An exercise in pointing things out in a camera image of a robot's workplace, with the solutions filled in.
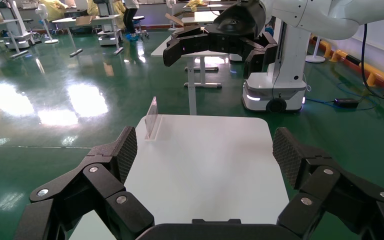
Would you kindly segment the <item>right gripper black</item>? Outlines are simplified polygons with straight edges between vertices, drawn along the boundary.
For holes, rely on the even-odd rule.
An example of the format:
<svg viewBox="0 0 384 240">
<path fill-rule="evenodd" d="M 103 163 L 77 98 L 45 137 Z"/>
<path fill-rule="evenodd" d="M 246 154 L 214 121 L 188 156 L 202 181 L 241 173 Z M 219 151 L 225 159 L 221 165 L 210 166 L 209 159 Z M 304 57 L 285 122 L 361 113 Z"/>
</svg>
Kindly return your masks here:
<svg viewBox="0 0 384 240">
<path fill-rule="evenodd" d="M 278 44 L 265 28 L 267 7 L 259 0 L 239 1 L 225 9 L 208 26 L 171 35 L 163 50 L 163 63 L 172 66 L 183 55 L 203 51 L 237 54 L 244 60 L 243 78 L 262 73 L 276 60 Z"/>
</svg>

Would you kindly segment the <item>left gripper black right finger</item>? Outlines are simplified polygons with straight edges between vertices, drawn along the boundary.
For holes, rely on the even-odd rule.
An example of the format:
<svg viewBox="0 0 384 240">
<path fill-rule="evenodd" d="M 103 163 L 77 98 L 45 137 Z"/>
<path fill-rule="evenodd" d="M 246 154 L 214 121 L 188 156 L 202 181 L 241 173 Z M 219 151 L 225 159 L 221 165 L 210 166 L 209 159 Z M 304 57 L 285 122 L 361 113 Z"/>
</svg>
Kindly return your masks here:
<svg viewBox="0 0 384 240">
<path fill-rule="evenodd" d="M 345 170 L 324 150 L 299 142 L 285 127 L 275 130 L 272 148 L 297 191 L 278 216 L 278 226 L 307 240 L 330 213 L 362 240 L 384 240 L 383 187 Z"/>
</svg>

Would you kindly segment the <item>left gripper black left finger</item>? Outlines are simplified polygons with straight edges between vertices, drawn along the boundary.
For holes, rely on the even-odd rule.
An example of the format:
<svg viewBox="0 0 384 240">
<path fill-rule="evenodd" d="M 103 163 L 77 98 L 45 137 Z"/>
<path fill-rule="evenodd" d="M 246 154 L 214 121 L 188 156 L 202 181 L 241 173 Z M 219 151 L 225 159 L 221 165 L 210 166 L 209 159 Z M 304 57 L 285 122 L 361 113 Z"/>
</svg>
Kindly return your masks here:
<svg viewBox="0 0 384 240">
<path fill-rule="evenodd" d="M 155 224 L 125 187 L 137 151 L 132 126 L 115 141 L 93 147 L 77 167 L 31 192 L 14 238 L 66 240 L 81 218 L 94 211 L 116 239 L 137 239 Z"/>
</svg>

